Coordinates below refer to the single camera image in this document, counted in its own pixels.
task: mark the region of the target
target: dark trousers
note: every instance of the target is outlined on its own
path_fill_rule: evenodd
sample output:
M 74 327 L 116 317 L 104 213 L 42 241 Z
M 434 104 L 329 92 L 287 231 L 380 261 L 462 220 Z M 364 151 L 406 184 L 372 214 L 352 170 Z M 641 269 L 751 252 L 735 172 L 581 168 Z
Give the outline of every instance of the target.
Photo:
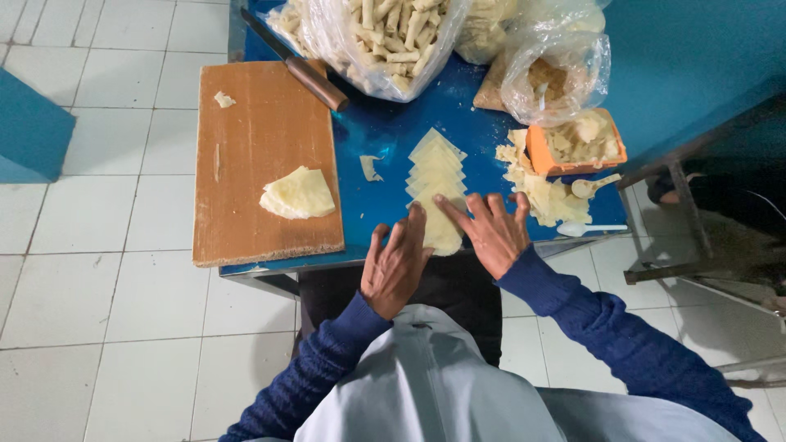
M 362 273 L 362 266 L 298 273 L 302 325 L 296 349 L 322 321 L 341 314 L 360 288 Z M 499 366 L 502 298 L 474 253 L 431 258 L 408 304 L 426 304 L 447 313 L 475 338 L 486 362 Z

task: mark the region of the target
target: plastic bag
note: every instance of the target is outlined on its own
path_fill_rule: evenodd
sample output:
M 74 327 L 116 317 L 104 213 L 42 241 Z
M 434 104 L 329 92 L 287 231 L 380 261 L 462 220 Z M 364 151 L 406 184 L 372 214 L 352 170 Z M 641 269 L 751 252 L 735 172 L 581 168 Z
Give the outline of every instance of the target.
M 528 0 L 522 5 L 518 29 L 530 32 L 591 31 L 603 32 L 603 8 L 612 0 Z
M 402 5 L 412 4 L 412 0 L 401 2 Z M 259 17 L 301 55 L 321 58 L 366 95 L 406 103 L 417 98 L 445 67 L 472 0 L 450 0 L 449 3 L 445 0 L 437 6 L 441 10 L 434 24 L 436 41 L 432 43 L 428 61 L 421 66 L 415 63 L 418 73 L 409 82 L 391 67 L 396 64 L 398 69 L 407 63 L 379 62 L 377 56 L 358 47 L 364 40 L 359 42 L 356 35 L 365 31 L 355 21 L 357 17 L 353 17 L 352 11 L 357 11 L 361 3 L 362 0 L 290 0 Z M 423 56 L 422 47 L 415 50 Z M 405 68 L 409 75 L 413 66 L 407 64 Z
M 532 32 L 603 32 L 611 0 L 474 0 L 456 40 L 456 52 L 468 63 L 490 64 L 508 35 Z
M 489 64 L 505 47 L 509 24 L 527 0 L 473 0 L 456 39 L 456 52 L 472 64 Z
M 522 124 L 558 126 L 608 94 L 612 53 L 605 34 L 522 31 L 509 39 L 505 56 L 501 98 Z

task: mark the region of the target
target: sweater sleeve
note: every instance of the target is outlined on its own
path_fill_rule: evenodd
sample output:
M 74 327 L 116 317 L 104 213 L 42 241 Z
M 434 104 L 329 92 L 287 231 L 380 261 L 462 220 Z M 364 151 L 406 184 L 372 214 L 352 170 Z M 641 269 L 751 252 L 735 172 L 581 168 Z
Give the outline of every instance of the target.
M 742 441 L 764 441 L 747 413 L 750 400 L 736 396 L 720 372 L 695 352 L 625 311 L 610 293 L 591 292 L 575 276 L 558 274 L 530 245 L 497 285 L 551 316 L 623 381 L 628 393 L 679 403 L 714 420 Z
M 372 341 L 390 328 L 357 292 L 337 319 L 324 321 L 300 343 L 300 354 L 256 395 L 219 442 L 292 440 L 333 386 L 355 369 Z

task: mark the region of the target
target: plastic spoon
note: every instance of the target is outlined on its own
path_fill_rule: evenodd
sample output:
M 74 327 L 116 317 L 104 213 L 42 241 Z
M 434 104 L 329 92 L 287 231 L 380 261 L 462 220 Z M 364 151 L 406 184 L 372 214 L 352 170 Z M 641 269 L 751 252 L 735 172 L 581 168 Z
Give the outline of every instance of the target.
M 599 179 L 597 181 L 587 181 L 585 179 L 577 179 L 571 184 L 571 191 L 573 194 L 579 198 L 584 198 L 585 200 L 595 196 L 595 192 L 601 187 L 609 184 L 610 182 L 619 181 L 623 177 L 619 176 L 619 174 L 609 175 L 604 179 Z
M 586 224 L 568 221 L 557 226 L 556 231 L 567 237 L 580 237 L 587 232 L 595 230 L 627 230 L 628 226 L 622 224 L 616 226 L 587 226 Z

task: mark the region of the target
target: blue wall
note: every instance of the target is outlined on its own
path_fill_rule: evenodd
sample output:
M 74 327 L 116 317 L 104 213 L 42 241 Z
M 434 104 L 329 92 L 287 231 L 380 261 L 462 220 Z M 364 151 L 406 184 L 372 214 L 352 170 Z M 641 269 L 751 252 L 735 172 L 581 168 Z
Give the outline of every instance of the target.
M 615 0 L 603 107 L 636 167 L 786 91 L 786 0 Z

